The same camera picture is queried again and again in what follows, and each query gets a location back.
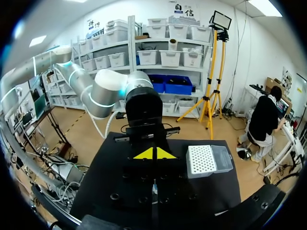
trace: black shirt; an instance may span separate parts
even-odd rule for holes
[[[264,141],[278,127],[278,110],[267,96],[261,96],[251,117],[249,132],[254,139]]]

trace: chair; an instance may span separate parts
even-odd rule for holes
[[[241,151],[238,152],[238,156],[239,156],[241,159],[245,160],[245,161],[249,160],[250,157],[251,157],[252,152],[251,152],[251,150],[250,150],[250,146],[251,146],[252,144],[255,145],[255,146],[257,146],[257,147],[260,147],[258,144],[256,144],[256,143],[254,142],[254,140],[253,140],[253,138],[252,138],[252,136],[251,136],[251,134],[250,134],[249,132],[248,132],[248,140],[249,140],[249,144],[248,144],[243,150],[241,150]]]

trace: yellow triangle marker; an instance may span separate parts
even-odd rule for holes
[[[134,157],[134,159],[144,159],[144,158],[151,159],[151,160],[153,159],[153,147],[149,148],[148,150]]]
[[[176,159],[173,155],[169,154],[168,152],[164,151],[163,149],[157,147],[157,159]]]

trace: white paper roll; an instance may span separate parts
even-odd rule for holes
[[[171,38],[171,39],[168,41],[168,50],[174,50],[174,51],[176,51],[176,50],[177,50],[177,45],[178,45],[177,40]]]

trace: person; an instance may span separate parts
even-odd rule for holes
[[[247,141],[248,133],[253,138],[254,142],[261,148],[255,155],[251,156],[251,160],[259,163],[269,151],[273,148],[275,139],[272,135],[273,131],[280,130],[284,123],[285,118],[278,123],[278,110],[276,103],[282,97],[282,90],[278,86],[274,86],[268,96],[261,96],[256,105],[255,111],[252,114],[250,122],[245,129],[245,134],[241,135],[238,142],[242,144]]]

